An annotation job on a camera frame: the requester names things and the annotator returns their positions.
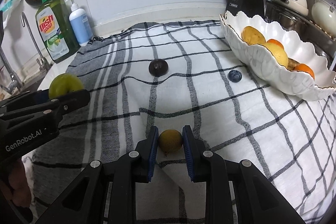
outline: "small round fruit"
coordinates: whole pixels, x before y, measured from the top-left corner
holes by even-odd
[[[238,83],[242,79],[242,73],[238,70],[230,70],[229,74],[227,75],[229,80],[233,83]]]
[[[243,29],[241,37],[248,45],[266,43],[263,34],[251,26],[247,26]]]
[[[158,145],[165,153],[180,150],[183,144],[181,133],[175,129],[167,129],[159,136]]]
[[[288,56],[283,48],[273,43],[264,43],[261,45],[272,53],[280,65],[284,66],[285,68],[288,67]]]
[[[154,77],[160,77],[168,72],[168,63],[163,59],[154,59],[148,67],[149,73]]]
[[[275,40],[275,39],[269,39],[269,40],[267,40],[267,43],[273,43],[273,44],[278,45],[278,46],[280,46],[281,48],[285,49],[284,46],[281,44],[281,42],[279,42],[278,40]]]
[[[294,70],[294,68],[300,64],[299,62],[297,62],[296,60],[294,59],[291,59],[291,58],[288,58],[288,67],[287,69],[288,70]]]
[[[315,74],[313,72],[313,70],[308,67],[306,64],[298,64],[294,70],[297,70],[297,71],[304,71],[306,73],[309,73],[311,77],[313,77],[313,79],[315,80]]]
[[[51,82],[49,87],[49,99],[54,99],[69,92],[82,89],[84,89],[84,85],[76,75],[63,73]]]

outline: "white ceramic pot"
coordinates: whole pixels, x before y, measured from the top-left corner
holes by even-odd
[[[315,0],[311,16],[318,26],[332,37],[336,37],[336,11],[333,6],[324,0]]]

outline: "yellow fruit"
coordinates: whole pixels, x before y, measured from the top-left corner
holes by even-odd
[[[49,99],[54,99],[69,92],[82,89],[84,89],[84,85],[76,75],[63,73],[51,82],[49,87]]]
[[[182,135],[175,129],[167,129],[159,136],[158,145],[163,152],[176,152],[180,150],[182,144]]]
[[[263,34],[251,26],[246,26],[243,29],[241,37],[248,45],[266,43]]]
[[[273,43],[263,43],[261,45],[272,53],[280,65],[284,66],[285,68],[288,67],[288,56],[283,48]]]

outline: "green apple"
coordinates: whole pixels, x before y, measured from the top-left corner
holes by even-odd
[[[54,99],[69,92],[82,90],[84,85],[76,76],[69,73],[63,73],[57,76],[50,84],[49,99]]]

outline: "potato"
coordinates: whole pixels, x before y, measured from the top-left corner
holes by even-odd
[[[295,61],[294,59],[288,58],[288,70],[294,70],[294,68],[300,64],[299,62]]]
[[[241,37],[248,45],[266,43],[263,34],[251,26],[247,26],[243,29]]]

